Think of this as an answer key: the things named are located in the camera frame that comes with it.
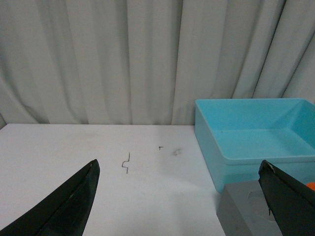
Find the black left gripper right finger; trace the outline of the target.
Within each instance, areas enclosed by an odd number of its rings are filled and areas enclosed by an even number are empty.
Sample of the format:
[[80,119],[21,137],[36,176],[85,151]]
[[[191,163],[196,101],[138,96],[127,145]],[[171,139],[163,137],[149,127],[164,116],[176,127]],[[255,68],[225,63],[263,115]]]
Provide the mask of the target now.
[[263,160],[259,184],[269,210],[284,236],[315,234],[315,191]]

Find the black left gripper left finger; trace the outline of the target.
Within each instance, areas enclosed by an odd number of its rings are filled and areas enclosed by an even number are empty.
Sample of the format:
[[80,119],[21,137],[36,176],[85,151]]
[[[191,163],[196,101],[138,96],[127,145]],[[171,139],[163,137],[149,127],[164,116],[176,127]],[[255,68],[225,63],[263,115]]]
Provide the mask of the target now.
[[2,236],[81,236],[100,175],[92,160],[56,190],[0,231]]

